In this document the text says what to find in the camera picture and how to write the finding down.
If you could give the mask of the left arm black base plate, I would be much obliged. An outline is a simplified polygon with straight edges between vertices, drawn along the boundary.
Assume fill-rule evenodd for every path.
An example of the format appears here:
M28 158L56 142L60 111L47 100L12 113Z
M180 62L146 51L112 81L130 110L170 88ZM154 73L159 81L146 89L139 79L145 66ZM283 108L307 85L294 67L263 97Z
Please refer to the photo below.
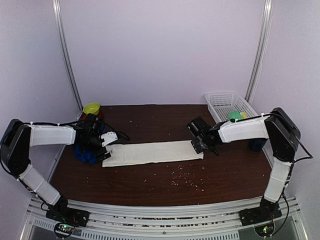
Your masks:
M68 208L66 213L57 213L53 210L48 210L45 216L48 219L66 223L74 227L86 227L90 213L85 210Z

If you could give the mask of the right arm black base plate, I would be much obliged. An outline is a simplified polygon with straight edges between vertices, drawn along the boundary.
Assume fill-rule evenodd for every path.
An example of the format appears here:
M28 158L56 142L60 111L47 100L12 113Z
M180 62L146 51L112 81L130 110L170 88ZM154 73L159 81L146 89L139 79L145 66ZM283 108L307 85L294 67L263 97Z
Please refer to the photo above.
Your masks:
M239 218L242 226L255 225L272 219L279 218L282 216L280 209L276 209L270 212L267 209L261 207L246 208L239 212Z

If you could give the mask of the white towel with blue emblem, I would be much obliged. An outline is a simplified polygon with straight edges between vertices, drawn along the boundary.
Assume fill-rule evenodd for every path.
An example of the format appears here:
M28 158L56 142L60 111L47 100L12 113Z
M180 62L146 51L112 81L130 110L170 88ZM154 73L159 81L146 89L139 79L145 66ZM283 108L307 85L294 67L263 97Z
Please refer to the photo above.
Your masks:
M102 167L144 165L203 159L196 153L190 140L152 142L138 144L114 144L107 147L111 157L102 162Z

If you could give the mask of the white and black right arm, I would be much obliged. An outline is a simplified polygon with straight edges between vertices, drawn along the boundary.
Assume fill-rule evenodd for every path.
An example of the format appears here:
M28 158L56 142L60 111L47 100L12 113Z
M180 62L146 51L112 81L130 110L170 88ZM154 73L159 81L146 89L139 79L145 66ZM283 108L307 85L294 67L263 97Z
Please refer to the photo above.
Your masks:
M279 199L290 180L301 132L288 114L276 107L269 113L262 113L244 119L231 118L209 125L202 117L191 120L187 129L194 139L191 145L195 152L219 154L218 145L242 140L268 142L272 151L272 170L259 207L255 210L259 220L268 220L275 212Z

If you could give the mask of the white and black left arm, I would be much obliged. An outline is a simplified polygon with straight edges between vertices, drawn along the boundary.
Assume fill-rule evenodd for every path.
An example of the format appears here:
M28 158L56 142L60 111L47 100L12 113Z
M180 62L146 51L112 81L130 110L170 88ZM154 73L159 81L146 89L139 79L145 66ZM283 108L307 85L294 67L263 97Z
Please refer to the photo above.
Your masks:
M0 161L7 173L39 197L61 222L72 218L68 199L56 190L32 165L30 149L36 146L76 145L90 152L96 161L111 156L107 146L118 140L105 130L105 122L93 114L67 123L22 122L12 119L0 141Z

